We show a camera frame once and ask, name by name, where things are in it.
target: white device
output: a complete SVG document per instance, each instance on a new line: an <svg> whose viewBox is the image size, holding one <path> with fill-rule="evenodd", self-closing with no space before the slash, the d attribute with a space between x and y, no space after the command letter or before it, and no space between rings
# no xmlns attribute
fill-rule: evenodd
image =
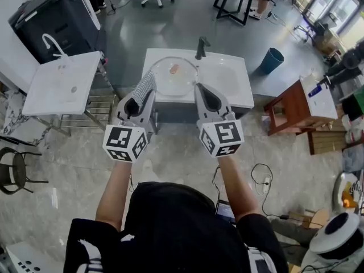
<svg viewBox="0 0 364 273"><path fill-rule="evenodd" d="M359 266L364 266L363 244L361 217L354 213L341 213L312 238L301 268L312 266L322 269L317 269L317 272L357 272ZM306 271L312 272L313 269L308 267Z"/></svg>

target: wall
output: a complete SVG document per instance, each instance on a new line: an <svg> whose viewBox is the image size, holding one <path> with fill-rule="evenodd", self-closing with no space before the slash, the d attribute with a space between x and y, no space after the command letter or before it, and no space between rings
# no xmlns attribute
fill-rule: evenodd
<svg viewBox="0 0 364 273"><path fill-rule="evenodd" d="M26 0L0 0L0 72L24 92L39 63L11 29L8 18Z"/></svg>

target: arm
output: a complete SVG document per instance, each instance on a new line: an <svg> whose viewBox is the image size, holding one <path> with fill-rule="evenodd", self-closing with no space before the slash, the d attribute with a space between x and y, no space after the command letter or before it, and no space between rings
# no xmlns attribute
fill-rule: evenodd
<svg viewBox="0 0 364 273"><path fill-rule="evenodd" d="M131 163L115 164L96 211L96 221L111 224L117 231L121 229L130 172Z"/></svg>
<svg viewBox="0 0 364 273"><path fill-rule="evenodd" d="M259 214L258 202L248 183L242 180L235 160L231 156L225 156L218 158L218 162L236 223L247 214Z"/></svg>

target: black cable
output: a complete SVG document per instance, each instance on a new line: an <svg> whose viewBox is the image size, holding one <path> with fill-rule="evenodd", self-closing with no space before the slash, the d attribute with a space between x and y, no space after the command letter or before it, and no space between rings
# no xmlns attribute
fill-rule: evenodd
<svg viewBox="0 0 364 273"><path fill-rule="evenodd" d="M218 188L218 186L217 186L217 185L216 185L216 183L215 183L216 174L217 174L217 171L218 171L219 169L220 169L220 166L217 166L217 167L216 167L216 170L215 170L215 174L214 174L214 176L213 176L213 178L212 178L212 184L214 184L214 186L215 186L215 188L216 188L216 190L217 190L216 209L217 209L218 202L219 202L219 200L220 200L220 189Z"/></svg>
<svg viewBox="0 0 364 273"><path fill-rule="evenodd" d="M317 269L315 267L313 267L312 265L307 265L306 267L304 267L303 270L301 271L301 273L303 273L306 270L306 268L309 268L309 267L313 269L311 271L314 271L315 273L317 273Z"/></svg>
<svg viewBox="0 0 364 273"><path fill-rule="evenodd" d="M110 2L110 5L111 5L111 8L112 8L112 11L115 12L116 8L115 8L114 3L111 0L109 0L109 2Z"/></svg>
<svg viewBox="0 0 364 273"><path fill-rule="evenodd" d="M270 176L271 176L271 180L270 180L270 182L269 182L269 183L268 183L268 182L262 182L262 183L259 183L259 182L257 182L257 181L254 179L254 177L253 177L253 172L254 172L255 168L256 168L258 165L262 165L262 166L265 166L265 167L267 167L267 168L268 168L268 170L269 170L269 172L270 172ZM262 163L258 163L258 164L256 164L256 165L253 167L253 169L251 170L250 176L251 176L252 180L254 181L254 183L255 183L256 185L269 185L269 187L268 187L268 191L267 191L267 194L266 194L266 197L264 198L264 201L263 201L263 203L262 203L262 212L263 212L263 213L264 213L267 217L269 217L269 216L273 216L273 217L277 217L277 218L279 218L279 219L281 219L281 220L294 220L294 221L299 221L299 222L307 222L307 223L309 223L309 224L319 225L319 226L323 227L323 225L321 225L321 224L317 224L317 223L315 223L315 222L310 222L310 221L306 221L306 220L298 220L298 219L296 219L296 218L289 217L288 215L285 215L285 214L282 214L281 216L277 216L277 215L275 215L275 214L268 214L268 213L266 213L266 212L265 212L265 210L264 210L264 204L266 203L267 197L268 197L268 195L269 195L269 192L270 192L270 190L271 190L271 186L272 186L272 183L273 183L273 172L272 172L271 168L270 168L268 165L266 165L266 164L262 164Z"/></svg>
<svg viewBox="0 0 364 273"><path fill-rule="evenodd" d="M286 248L289 248L289 247L302 247L301 245L298 245L298 244L290 244L290 245L287 245L287 246L281 246L283 249L286 249Z"/></svg>
<svg viewBox="0 0 364 273"><path fill-rule="evenodd" d="M332 271L332 269L336 268L337 266L339 266L340 264L343 264L343 262L346 262L348 260L348 258L344 259L344 260L341 260L340 262L336 262L334 264L330 264L328 266L325 266L325 267L313 267L312 265L307 265L306 267L304 267L301 271L301 273L303 273L306 268L312 268L314 270L314 272L317 272L318 270L321 270L321 269L328 269L326 272L328 271Z"/></svg>
<svg viewBox="0 0 364 273"><path fill-rule="evenodd" d="M254 177L253 177L253 172L254 172L255 168L256 168L258 165L262 165L262 166L265 166L265 167L267 167L267 168L268 168L269 172L271 173L271 180L270 180L270 182L269 182L269 183L266 183L266 182L258 183L258 182L254 179ZM272 182L273 182L273 173L272 173L271 168L270 168L268 165L265 165L265 164L262 164L262 163L258 163L258 164L256 164L256 165L253 167L253 169L251 170L251 172L250 172L250 176L251 176L252 180L254 181L254 183L255 183L256 185L269 185L269 187L268 187L268 192L267 192L266 197L264 198L264 201L263 201L263 204L262 204L262 212L263 212L266 216L275 216L275 217L279 217L279 216L276 216L275 214L267 214L267 213L264 211L264 204L266 203L266 200L267 200L267 197L268 197L268 195L269 195L269 191L271 190L271 186L272 186Z"/></svg>
<svg viewBox="0 0 364 273"><path fill-rule="evenodd" d="M108 15L108 16L110 16L110 15L114 15L114 14L116 13L116 10L117 10L117 9L120 9L120 8L125 7L125 6L126 6L126 5L128 5L131 1L132 1L132 0L129 0L129 1L128 1L128 2L126 2L125 4L123 4L123 5L119 5L119 6L115 7L115 9L110 10L110 11L107 13L107 15Z"/></svg>
<svg viewBox="0 0 364 273"><path fill-rule="evenodd" d="M132 177L131 173L130 173L129 179L130 179L130 187L129 187L129 191L130 191L130 192L134 192L133 177Z"/></svg>

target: shoe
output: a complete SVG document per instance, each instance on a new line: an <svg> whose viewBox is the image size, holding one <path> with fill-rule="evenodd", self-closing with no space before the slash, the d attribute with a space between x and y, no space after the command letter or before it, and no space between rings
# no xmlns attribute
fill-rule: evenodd
<svg viewBox="0 0 364 273"><path fill-rule="evenodd" d="M253 18L257 19L257 20L260 20L262 18L262 15L261 14L258 14L256 11L251 11L249 13L249 16L250 17L253 17Z"/></svg>

